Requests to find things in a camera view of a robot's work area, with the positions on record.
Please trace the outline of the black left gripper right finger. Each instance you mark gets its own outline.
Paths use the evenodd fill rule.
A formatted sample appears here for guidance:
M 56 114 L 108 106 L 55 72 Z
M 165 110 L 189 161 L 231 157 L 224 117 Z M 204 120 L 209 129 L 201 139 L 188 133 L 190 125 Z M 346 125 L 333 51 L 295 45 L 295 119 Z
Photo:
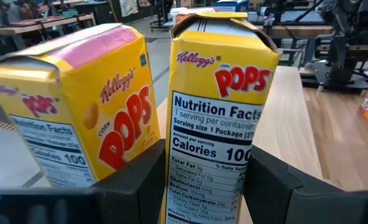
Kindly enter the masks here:
M 368 190 L 341 190 L 256 146 L 244 200 L 253 224 L 368 224 Z

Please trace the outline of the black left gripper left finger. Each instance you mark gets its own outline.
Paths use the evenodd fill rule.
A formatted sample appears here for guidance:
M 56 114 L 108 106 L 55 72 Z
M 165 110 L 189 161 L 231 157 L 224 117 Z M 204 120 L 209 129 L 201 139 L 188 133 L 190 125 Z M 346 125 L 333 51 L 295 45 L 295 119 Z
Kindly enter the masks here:
M 157 224 L 165 141 L 90 187 L 0 189 L 0 224 Z

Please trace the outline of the person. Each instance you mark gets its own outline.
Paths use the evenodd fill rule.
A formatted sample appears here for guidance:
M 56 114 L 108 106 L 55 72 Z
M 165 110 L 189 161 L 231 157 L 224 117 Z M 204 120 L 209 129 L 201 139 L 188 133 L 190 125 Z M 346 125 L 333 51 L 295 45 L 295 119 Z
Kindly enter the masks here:
M 0 9 L 0 24 L 3 24 L 2 16 L 4 13 L 7 14 L 7 19 L 9 22 L 21 21 L 20 9 L 13 3 L 13 0 L 3 0 L 3 2 L 8 4 L 9 6 L 3 6 L 2 9 Z

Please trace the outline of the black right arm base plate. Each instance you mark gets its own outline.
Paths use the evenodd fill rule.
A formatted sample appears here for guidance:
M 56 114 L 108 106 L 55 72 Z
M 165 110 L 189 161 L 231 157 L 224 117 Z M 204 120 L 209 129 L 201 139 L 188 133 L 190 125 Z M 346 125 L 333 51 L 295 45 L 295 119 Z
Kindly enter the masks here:
M 351 65 L 338 68 L 326 60 L 318 60 L 300 67 L 299 72 L 304 87 L 316 88 L 319 91 L 361 93 L 368 90 L 368 75 L 362 68 Z

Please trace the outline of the blue Frosted Flakes cereal box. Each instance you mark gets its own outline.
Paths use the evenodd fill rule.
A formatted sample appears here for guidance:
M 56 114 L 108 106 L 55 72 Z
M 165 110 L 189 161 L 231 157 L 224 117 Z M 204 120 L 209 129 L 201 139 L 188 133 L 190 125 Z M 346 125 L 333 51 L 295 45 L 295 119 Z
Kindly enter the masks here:
M 220 12 L 247 12 L 249 0 L 218 0 L 213 7 Z

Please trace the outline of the yellow Corn Pops cereal box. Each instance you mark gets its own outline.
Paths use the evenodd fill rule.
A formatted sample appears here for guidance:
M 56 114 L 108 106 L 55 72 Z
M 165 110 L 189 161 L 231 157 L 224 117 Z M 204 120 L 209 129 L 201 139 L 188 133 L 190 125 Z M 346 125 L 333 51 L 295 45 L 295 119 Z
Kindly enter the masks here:
M 280 59 L 245 12 L 197 12 L 170 32 L 161 224 L 238 224 L 257 124 Z
M 53 187 L 88 187 L 160 139 L 145 37 L 101 24 L 0 56 L 0 105 Z

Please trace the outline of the wooden background table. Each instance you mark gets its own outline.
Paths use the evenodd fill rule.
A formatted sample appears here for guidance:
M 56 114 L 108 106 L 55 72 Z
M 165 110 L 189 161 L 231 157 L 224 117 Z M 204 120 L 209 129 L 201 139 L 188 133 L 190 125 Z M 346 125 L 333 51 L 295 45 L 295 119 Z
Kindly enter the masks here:
M 59 34 L 64 35 L 62 31 L 62 26 L 67 24 L 79 25 L 82 29 L 87 27 L 92 27 L 96 25 L 93 14 L 82 14 L 79 16 L 74 16 L 70 18 L 56 18 L 49 17 L 47 20 L 35 20 L 32 24 L 25 26 L 15 26 L 15 27 L 0 27 L 0 36 L 10 37 L 14 43 L 14 46 L 18 50 L 26 48 L 25 42 L 22 38 L 22 34 L 33 32 L 39 30 L 44 38 L 47 38 L 46 31 L 47 28 L 57 27 Z

